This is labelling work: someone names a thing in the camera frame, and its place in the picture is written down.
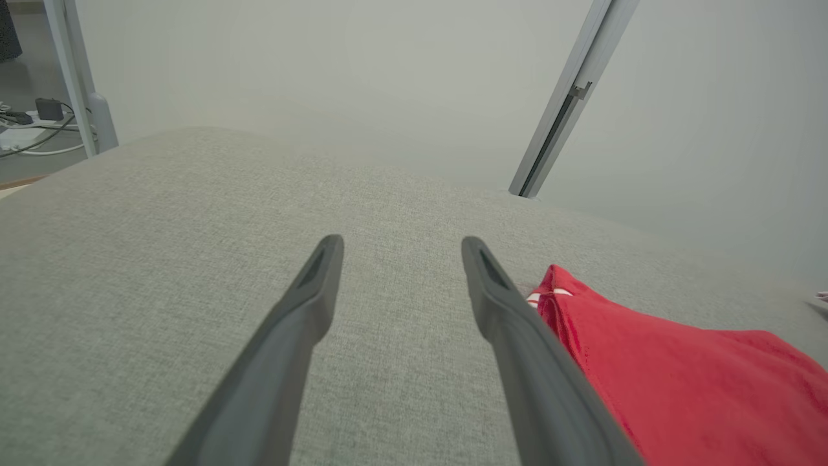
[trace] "metal frame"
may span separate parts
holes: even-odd
[[[52,39],[55,41],[60,70],[63,72],[69,100],[75,111],[80,138],[84,142],[86,157],[91,158],[98,153],[98,148],[105,151],[118,146],[118,136],[109,106],[106,99],[94,91],[92,71],[86,56],[84,38],[80,32],[75,0],[44,0],[44,7]],[[87,108],[92,110],[98,134],[97,147],[92,135],[92,125],[86,114]]]
[[[537,196],[637,6],[638,0],[593,1],[509,192]]]

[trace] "red fabric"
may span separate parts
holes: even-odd
[[[556,265],[536,293],[650,466],[828,465],[828,373],[779,337],[637,313]]]

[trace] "charger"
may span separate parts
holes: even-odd
[[[62,103],[54,99],[35,99],[35,108],[37,109],[37,116],[40,119],[50,119],[53,121],[61,121],[64,117]]]

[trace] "gray fabric surface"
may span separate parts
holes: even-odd
[[[557,263],[639,311],[769,330],[828,363],[806,290],[505,192],[246,133],[129,144],[1,200],[0,219],[0,464],[162,463],[329,233],[345,239],[343,277],[294,464],[518,462],[465,235],[524,289]]]

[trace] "black cable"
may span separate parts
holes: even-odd
[[[32,128],[54,129],[55,131],[73,131],[75,133],[80,133],[80,129],[78,129],[78,128],[63,128],[63,129],[60,129],[60,128],[55,128],[55,127],[52,127],[52,126],[32,126]],[[93,131],[92,135],[97,136],[98,134]]]
[[[67,119],[67,120],[66,120],[66,121],[65,121],[65,122],[64,122],[64,123],[60,126],[60,128],[56,129],[56,130],[55,130],[52,134],[50,134],[50,135],[46,136],[46,138],[45,138],[45,139],[43,139],[42,141],[37,142],[37,143],[34,143],[34,144],[32,144],[31,146],[26,146],[26,147],[24,147],[24,148],[22,148],[22,149],[13,150],[13,151],[11,151],[11,152],[7,152],[7,153],[0,153],[0,158],[8,157],[8,156],[10,156],[10,155],[14,155],[14,154],[16,154],[16,153],[25,152],[25,151],[27,151],[27,150],[29,150],[29,149],[31,149],[31,148],[36,148],[37,146],[39,146],[39,145],[41,145],[41,144],[45,143],[46,141],[48,141],[49,139],[52,139],[52,138],[54,138],[55,136],[57,136],[57,134],[58,134],[60,131],[62,131],[63,129],[65,129],[65,128],[66,128],[66,126],[67,126],[69,123],[72,123],[72,120],[73,120],[73,119],[75,119],[75,116],[74,116],[74,115],[72,115],[69,119]]]
[[[69,109],[69,113],[73,114],[75,112],[72,109],[72,107],[69,107],[69,104],[64,104],[63,102],[60,102],[60,104],[63,105],[64,107],[66,107],[67,109]],[[89,114],[92,114],[92,109],[90,109],[89,107],[86,107],[86,111],[89,112]]]

